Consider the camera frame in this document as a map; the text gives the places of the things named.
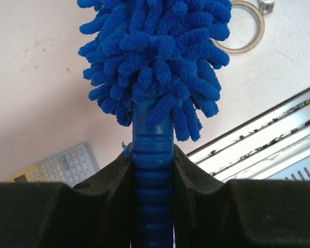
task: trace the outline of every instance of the blue fuzzy fringe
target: blue fuzzy fringe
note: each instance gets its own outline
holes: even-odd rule
[[[124,144],[124,142],[122,142],[122,148],[123,148],[123,152],[124,152],[124,155],[125,157],[129,158],[131,156],[131,149]]]
[[[79,54],[91,63],[84,78],[97,87],[89,93],[120,125],[132,122],[132,104],[158,98],[146,119],[159,124],[171,113],[179,141],[200,138],[196,115],[218,113],[221,86],[214,69],[229,57],[209,38],[225,40],[229,0],[77,0],[94,7],[96,18],[80,27],[98,33]]]

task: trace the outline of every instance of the blue microfiber duster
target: blue microfiber duster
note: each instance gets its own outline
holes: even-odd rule
[[[173,128],[179,141],[200,138],[196,115],[218,113],[214,69],[229,62],[210,38],[229,36],[229,0],[77,0],[94,7],[80,27],[95,34],[80,48],[96,87],[90,100],[122,126],[133,122],[133,247],[172,246]]]

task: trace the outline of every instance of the calculator display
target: calculator display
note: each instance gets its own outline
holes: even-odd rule
[[[20,177],[16,177],[14,180],[15,180],[15,182],[27,182],[25,175],[22,175]]]

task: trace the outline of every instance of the ribbed handle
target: ribbed handle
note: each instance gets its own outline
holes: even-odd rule
[[[173,125],[168,114],[160,125],[145,125],[156,103],[134,105],[132,247],[173,247]]]

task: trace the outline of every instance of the metal nut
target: metal nut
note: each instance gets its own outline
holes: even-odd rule
[[[258,8],[263,15],[273,12],[275,0],[258,0]]]

